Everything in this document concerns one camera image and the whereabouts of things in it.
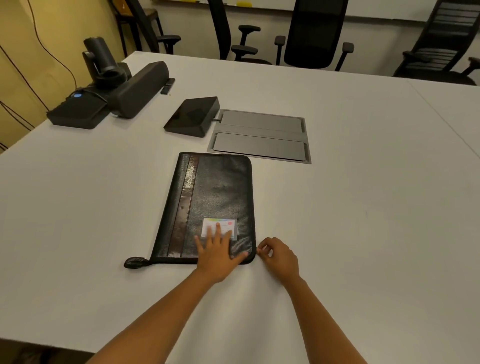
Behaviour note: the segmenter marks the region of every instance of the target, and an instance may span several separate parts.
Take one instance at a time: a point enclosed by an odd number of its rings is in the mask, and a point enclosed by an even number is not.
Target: person's left arm
[[[205,248],[198,236],[197,268],[170,293],[150,307],[114,337],[87,364],[163,364],[177,342],[188,318],[208,290],[223,281],[248,255],[230,259],[231,231],[221,238],[217,224],[215,237],[208,230]]]

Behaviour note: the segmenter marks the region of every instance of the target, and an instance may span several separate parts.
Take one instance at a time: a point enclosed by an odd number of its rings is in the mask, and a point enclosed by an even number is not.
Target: brown leather stripe
[[[187,233],[188,214],[190,213],[190,204],[192,203],[192,193],[193,187],[195,186],[195,176],[197,174],[199,159],[200,156],[191,155],[188,161],[177,215],[173,223],[172,236],[168,246],[168,257],[171,258],[180,258],[183,251],[183,243],[185,241],[185,234]]]

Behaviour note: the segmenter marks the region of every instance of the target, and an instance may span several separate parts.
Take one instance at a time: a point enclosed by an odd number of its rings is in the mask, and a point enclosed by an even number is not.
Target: person
[[[231,231],[221,237],[219,224],[213,238],[211,229],[208,230],[205,247],[195,236],[197,268],[107,343],[87,364],[165,363],[202,297],[248,255],[244,252],[230,259],[230,236]],[[289,247],[277,238],[266,238],[258,245],[257,254],[290,295],[310,364],[366,364],[300,277],[298,259]]]

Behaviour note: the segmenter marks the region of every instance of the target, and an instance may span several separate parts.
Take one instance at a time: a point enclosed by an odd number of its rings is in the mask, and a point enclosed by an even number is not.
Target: hand
[[[223,281],[248,255],[248,252],[238,254],[230,259],[228,247],[232,231],[228,231],[221,238],[220,224],[217,223],[215,237],[212,240],[212,229],[208,227],[205,248],[198,236],[195,236],[197,244],[198,263],[197,271],[205,276],[212,284]]]
[[[270,273],[284,286],[300,278],[297,256],[280,239],[263,239],[258,245],[257,254],[265,262]]]

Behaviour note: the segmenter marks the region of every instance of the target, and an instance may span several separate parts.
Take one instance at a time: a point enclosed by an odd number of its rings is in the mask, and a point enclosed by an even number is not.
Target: whiteboard
[[[186,1],[208,3],[207,0]],[[292,11],[295,5],[295,0],[224,0],[224,3],[232,6]],[[347,15],[362,16],[366,18],[417,20],[425,22],[428,20],[435,3],[436,0],[349,0]]]

